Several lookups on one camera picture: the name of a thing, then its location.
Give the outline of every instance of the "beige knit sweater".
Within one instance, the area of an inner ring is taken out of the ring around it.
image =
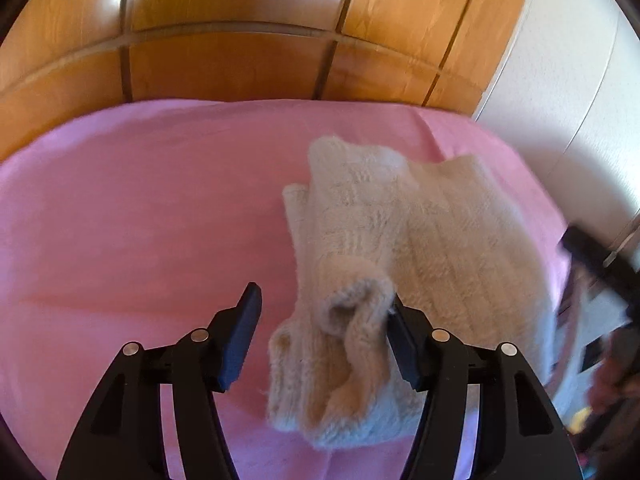
[[[540,258],[476,158],[417,164],[325,137],[308,160],[310,185],[283,192],[298,300],[270,341],[274,427],[323,448],[415,432],[424,394],[385,338],[396,291],[467,344],[514,342],[546,380],[554,314]]]

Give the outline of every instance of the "cream sweater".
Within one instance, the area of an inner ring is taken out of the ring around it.
[[[515,343],[546,381],[554,314],[540,258],[477,159],[417,164],[325,137],[308,160],[310,185],[283,192],[298,300],[270,340],[274,427],[322,448],[415,432],[424,394],[385,338],[396,291],[467,344]]]

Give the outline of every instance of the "pink tablecloth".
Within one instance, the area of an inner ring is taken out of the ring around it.
[[[124,342],[172,344],[250,280],[263,289],[262,320],[240,380],[216,396],[241,478],[399,477],[407,439],[330,453],[265,422],[267,341],[296,296],[280,192],[308,180],[306,150],[324,135],[415,160],[479,155],[520,207],[559,297],[561,215],[515,153],[466,118],[394,104],[176,100],[81,118],[0,166],[0,412],[48,478]],[[181,478],[170,432],[166,446]]]

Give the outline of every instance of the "wooden wall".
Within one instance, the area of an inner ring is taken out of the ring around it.
[[[379,100],[473,113],[524,0],[30,0],[0,46],[0,160],[156,98]]]

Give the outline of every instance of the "metal rivet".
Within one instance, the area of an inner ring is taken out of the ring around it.
[[[510,356],[514,356],[518,353],[518,349],[511,343],[503,343],[500,346],[500,350],[502,350],[503,354]]]
[[[207,332],[203,328],[199,328],[191,332],[191,340],[195,341],[196,343],[202,343],[203,341],[206,341],[208,337],[209,332]]]
[[[438,328],[431,332],[431,337],[433,337],[436,341],[440,341],[441,343],[446,343],[451,338],[449,332],[441,328]]]
[[[122,353],[124,355],[137,354],[138,350],[140,350],[140,345],[138,343],[127,343],[122,347]]]

